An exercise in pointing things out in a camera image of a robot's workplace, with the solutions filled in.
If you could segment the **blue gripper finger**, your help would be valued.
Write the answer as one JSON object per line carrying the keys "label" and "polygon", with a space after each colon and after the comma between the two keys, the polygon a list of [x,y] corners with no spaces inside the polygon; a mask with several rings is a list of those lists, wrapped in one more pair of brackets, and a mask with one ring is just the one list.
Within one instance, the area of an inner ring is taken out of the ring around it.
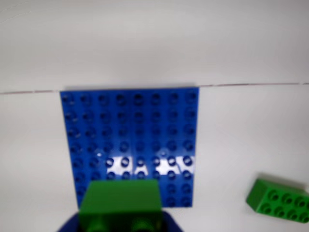
{"label": "blue gripper finger", "polygon": [[183,232],[174,218],[166,211],[163,211],[162,232]]}
{"label": "blue gripper finger", "polygon": [[57,232],[80,232],[81,227],[79,224],[79,214],[75,213],[70,217],[58,230]]}

